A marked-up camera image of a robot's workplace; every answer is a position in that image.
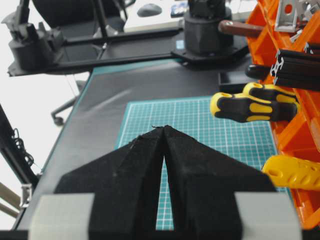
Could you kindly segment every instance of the black desk surface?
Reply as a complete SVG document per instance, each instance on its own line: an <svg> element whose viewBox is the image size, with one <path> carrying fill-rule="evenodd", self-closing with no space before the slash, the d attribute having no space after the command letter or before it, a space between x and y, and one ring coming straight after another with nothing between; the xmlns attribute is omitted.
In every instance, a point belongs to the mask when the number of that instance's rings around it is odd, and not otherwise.
<svg viewBox="0 0 320 240"><path fill-rule="evenodd" d="M247 55L223 66L159 60L96 68L52 148L18 229L29 228L41 195L52 194L62 175L115 148L128 102L213 95L219 71L244 70L250 63Z"/></svg>

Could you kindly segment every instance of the yellow screwdriver handle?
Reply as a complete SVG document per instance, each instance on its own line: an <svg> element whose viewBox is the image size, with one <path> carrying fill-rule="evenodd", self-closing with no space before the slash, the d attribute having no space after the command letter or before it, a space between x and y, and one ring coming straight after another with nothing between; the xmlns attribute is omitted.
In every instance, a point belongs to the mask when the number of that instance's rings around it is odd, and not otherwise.
<svg viewBox="0 0 320 240"><path fill-rule="evenodd" d="M259 84L256 82L250 82L245 85L242 92L259 99L277 101L279 103L298 102L294 92L284 90L281 87L273 84Z"/></svg>
<svg viewBox="0 0 320 240"><path fill-rule="evenodd" d="M268 101L244 93L218 92L213 95L210 102L213 116L240 123L258 120L290 121L298 109L297 103Z"/></svg>
<svg viewBox="0 0 320 240"><path fill-rule="evenodd" d="M265 162L262 172L277 187L320 191L320 163L317 162L276 155Z"/></svg>

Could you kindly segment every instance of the orange tool rack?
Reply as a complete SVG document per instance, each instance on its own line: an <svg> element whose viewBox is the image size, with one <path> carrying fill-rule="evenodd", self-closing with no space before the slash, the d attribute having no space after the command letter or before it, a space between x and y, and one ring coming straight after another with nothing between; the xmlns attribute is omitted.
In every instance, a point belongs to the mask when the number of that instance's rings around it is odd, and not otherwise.
<svg viewBox="0 0 320 240"><path fill-rule="evenodd" d="M295 33L274 30L278 4L279 0L258 0L247 20L248 24L264 27L257 38L247 38L254 64L271 66L276 62L278 49L303 52L306 42L320 43L320 11L312 16L302 34L291 43L290 37ZM260 82L272 84L273 77L269 75ZM320 92L296 88L293 91L301 105L300 112L290 122L271 123L278 152L320 162ZM302 227L311 229L319 225L320 191L291 189L291 195Z"/></svg>

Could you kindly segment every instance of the computer mouse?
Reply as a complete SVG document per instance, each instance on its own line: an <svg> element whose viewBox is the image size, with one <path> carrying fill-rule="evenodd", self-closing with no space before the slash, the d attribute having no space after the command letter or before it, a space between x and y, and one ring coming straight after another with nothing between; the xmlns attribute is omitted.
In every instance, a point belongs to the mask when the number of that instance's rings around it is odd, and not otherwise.
<svg viewBox="0 0 320 240"><path fill-rule="evenodd" d="M141 18L156 16L162 13L162 8L154 3L148 3L138 10L137 14Z"/></svg>

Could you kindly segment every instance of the grid lines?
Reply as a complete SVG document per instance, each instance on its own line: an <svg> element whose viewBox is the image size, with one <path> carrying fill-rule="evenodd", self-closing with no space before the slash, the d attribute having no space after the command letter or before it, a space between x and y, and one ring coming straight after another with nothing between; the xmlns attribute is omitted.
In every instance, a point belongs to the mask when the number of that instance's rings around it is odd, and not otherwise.
<svg viewBox="0 0 320 240"><path fill-rule="evenodd" d="M261 170L266 160L277 154L269 122L238 123L213 118L209 111L210 99L208 96L129 102L116 148L151 131L153 126L170 125L217 151ZM278 188L278 191L285 192L286 189ZM174 229L165 162L161 173L156 229Z"/></svg>

